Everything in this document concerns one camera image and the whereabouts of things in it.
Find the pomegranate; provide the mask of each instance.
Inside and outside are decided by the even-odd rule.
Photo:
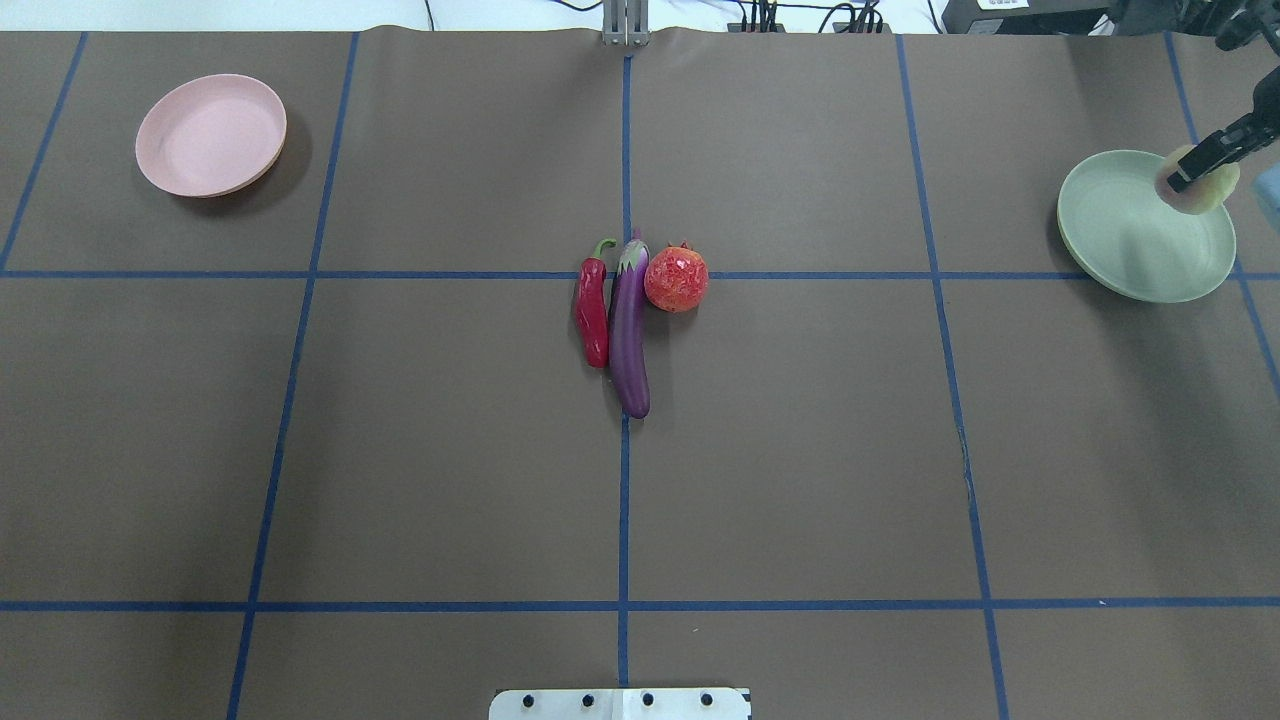
[[[649,296],[649,302],[668,313],[684,313],[703,301],[708,281],[707,263],[689,249],[687,242],[680,243],[680,247],[668,245],[649,260],[644,293]]]

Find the white mounting plate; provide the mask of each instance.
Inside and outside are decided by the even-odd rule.
[[[704,705],[703,696],[708,696],[710,705]],[[751,691],[737,688],[503,691],[489,705],[489,720],[573,719],[750,720]]]

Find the black wire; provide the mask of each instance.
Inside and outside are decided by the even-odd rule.
[[[732,3],[733,0],[724,0],[726,3]],[[778,8],[800,8],[804,10],[829,10],[831,5],[801,5],[797,3],[777,3]]]
[[[879,10],[876,9],[876,5],[879,5],[879,0],[868,0],[867,4],[863,5],[863,10],[858,13],[858,19],[854,20],[854,24],[851,27],[845,28],[845,32],[855,32],[855,33],[865,32],[868,35],[877,32],[876,31],[877,18],[879,18],[881,26],[883,26],[884,17],[879,14]]]
[[[822,24],[818,26],[818,32],[819,33],[822,31],[827,29],[827,23],[831,20],[831,15],[835,15],[836,12],[838,12],[841,8],[849,8],[849,24],[854,24],[854,13],[858,12],[858,8],[854,8],[854,5],[850,4],[850,3],[840,3],[835,8],[827,10],[827,17],[822,18]]]
[[[942,26],[938,24],[938,13],[933,9],[933,0],[924,0],[929,4],[929,22],[933,23],[933,29],[938,31],[938,35],[946,35],[942,31]]]
[[[589,10],[594,10],[594,9],[599,8],[600,5],[603,5],[604,0],[600,0],[595,5],[588,5],[586,8],[579,8],[577,5],[566,3],[564,0],[552,0],[552,3],[556,3],[557,5],[564,5],[570,10],[577,10],[579,13],[586,13]]]

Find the green plate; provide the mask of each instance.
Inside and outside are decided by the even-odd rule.
[[[1111,150],[1085,159],[1057,193],[1057,227],[1085,273],[1120,295],[1185,302],[1222,284],[1235,264],[1226,208],[1185,215],[1156,195],[1164,158]]]

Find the eggplant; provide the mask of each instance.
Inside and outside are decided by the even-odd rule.
[[[649,247],[636,231],[622,249],[609,304],[609,374],[622,410],[636,419],[649,414],[649,375],[644,369],[644,273]]]

